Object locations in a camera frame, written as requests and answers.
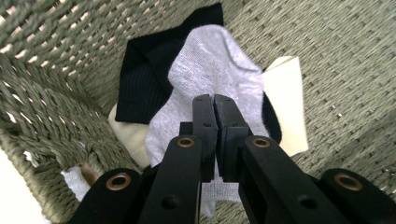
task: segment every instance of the white cloth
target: white cloth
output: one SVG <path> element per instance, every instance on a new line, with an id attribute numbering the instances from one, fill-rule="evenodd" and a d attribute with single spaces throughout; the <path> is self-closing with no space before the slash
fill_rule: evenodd
<path id="1" fill-rule="evenodd" d="M 192 121 L 192 99 L 218 93 L 233 98 L 254 134 L 268 136 L 262 122 L 262 70 L 233 41 L 223 27 L 207 25 L 192 30 L 169 71 L 174 89 L 148 128 L 146 147 L 151 165 L 163 160 L 167 145 L 178 136 L 179 123 Z M 214 215 L 214 203 L 240 202 L 237 184 L 203 184 L 201 212 Z"/>
<path id="2" fill-rule="evenodd" d="M 289 156 L 308 150 L 299 58 L 277 58 L 262 74 L 262 85 L 282 131 L 279 145 Z"/>
<path id="3" fill-rule="evenodd" d="M 149 126 L 139 123 L 116 122 L 117 104 L 113 106 L 108 115 L 108 123 L 113 129 L 117 139 L 127 149 L 131 158 L 141 168 L 149 166 L 149 156 L 146 152 L 146 135 Z"/>
<path id="4" fill-rule="evenodd" d="M 61 175 L 64 176 L 67 186 L 75 193 L 77 200 L 81 202 L 91 188 L 84 176 L 82 176 L 81 169 L 77 166 L 72 167 L 62 171 Z"/>

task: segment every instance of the fabric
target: fabric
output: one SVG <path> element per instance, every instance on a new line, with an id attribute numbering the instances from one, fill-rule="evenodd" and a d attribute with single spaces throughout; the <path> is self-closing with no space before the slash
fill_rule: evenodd
<path id="1" fill-rule="evenodd" d="M 160 163 L 170 140 L 178 136 L 179 123 L 192 121 L 192 99 L 201 94 L 233 98 L 254 134 L 268 136 L 262 122 L 261 69 L 236 45 L 221 26 L 194 29 L 169 71 L 174 86 L 169 101 L 152 119 L 146 139 L 151 165 Z M 215 181 L 203 184 L 202 212 L 213 202 L 239 202 L 237 184 L 225 184 L 216 169 Z"/>
<path id="2" fill-rule="evenodd" d="M 116 121 L 149 124 L 171 95 L 168 71 L 187 35 L 206 24 L 223 24 L 221 4 L 197 9 L 177 28 L 128 42 Z"/>
<path id="3" fill-rule="evenodd" d="M 90 185 L 82 176 L 79 167 L 72 167 L 61 172 L 67 186 L 76 194 L 76 198 L 81 202 L 85 194 L 90 190 Z"/>
<path id="4" fill-rule="evenodd" d="M 149 166 L 149 157 L 146 152 L 145 141 L 149 126 L 138 123 L 116 122 L 116 111 L 117 104 L 113 106 L 108 115 L 110 127 L 139 167 L 142 169 L 147 168 Z"/>
<path id="5" fill-rule="evenodd" d="M 262 85 L 282 130 L 279 145 L 289 156 L 308 150 L 299 58 L 276 59 L 262 74 Z"/>

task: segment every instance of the woven basket wall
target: woven basket wall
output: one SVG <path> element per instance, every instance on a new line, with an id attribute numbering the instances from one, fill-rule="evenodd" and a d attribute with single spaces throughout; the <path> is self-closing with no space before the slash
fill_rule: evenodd
<path id="1" fill-rule="evenodd" d="M 48 219 L 65 222 L 78 207 L 63 169 L 139 170 L 106 121 L 127 40 L 215 2 L 2 0 L 0 144 Z M 310 150 L 297 164 L 314 176 L 350 169 L 396 200 L 396 1 L 227 0 L 223 8 L 259 66 L 300 57 Z M 203 222 L 247 218 L 241 205 L 223 203 Z"/>

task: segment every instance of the black garment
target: black garment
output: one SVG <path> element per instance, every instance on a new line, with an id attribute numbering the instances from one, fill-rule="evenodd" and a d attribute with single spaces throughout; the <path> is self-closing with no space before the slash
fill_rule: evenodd
<path id="1" fill-rule="evenodd" d="M 277 120 L 276 113 L 271 105 L 270 99 L 268 99 L 265 93 L 262 103 L 262 119 L 264 120 L 264 126 L 270 134 L 270 137 L 279 144 L 282 140 L 279 121 Z"/>
<path id="2" fill-rule="evenodd" d="M 120 72 L 116 121 L 149 124 L 172 93 L 168 72 L 187 36 L 192 29 L 208 24 L 223 25 L 221 4 L 195 10 L 176 28 L 128 41 Z M 262 117 L 270 136 L 279 143 L 281 131 L 265 94 Z"/>

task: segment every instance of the screw hole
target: screw hole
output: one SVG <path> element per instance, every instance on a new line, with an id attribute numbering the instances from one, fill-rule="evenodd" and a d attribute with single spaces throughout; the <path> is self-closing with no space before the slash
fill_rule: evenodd
<path id="1" fill-rule="evenodd" d="M 316 209 L 318 207 L 317 201 L 307 195 L 300 196 L 298 201 L 302 206 L 308 209 Z"/>
<path id="2" fill-rule="evenodd" d="M 124 177 L 117 177 L 113 179 L 111 182 L 112 185 L 123 185 L 125 184 L 126 179 Z"/>
<path id="3" fill-rule="evenodd" d="M 194 140 L 188 137 L 181 138 L 177 141 L 177 145 L 180 147 L 191 147 L 194 145 Z"/>
<path id="4" fill-rule="evenodd" d="M 265 140 L 263 138 L 255 138 L 253 140 L 253 145 L 256 147 L 269 147 L 270 142 L 268 142 L 267 140 Z"/>
<path id="5" fill-rule="evenodd" d="M 126 173 L 120 173 L 111 176 L 107 182 L 106 187 L 111 190 L 125 189 L 131 184 L 131 177 Z"/>
<path id="6" fill-rule="evenodd" d="M 183 145 L 188 145 L 188 144 L 191 143 L 191 141 L 187 140 L 187 139 L 183 139 L 183 140 L 180 141 L 180 143 L 183 144 Z"/>
<path id="7" fill-rule="evenodd" d="M 356 178 L 347 174 L 337 174 L 334 176 L 334 181 L 345 189 L 359 191 L 363 188 L 363 185 Z"/>
<path id="8" fill-rule="evenodd" d="M 163 199 L 162 202 L 163 208 L 172 210 L 177 208 L 180 205 L 180 200 L 175 195 L 167 196 Z"/>

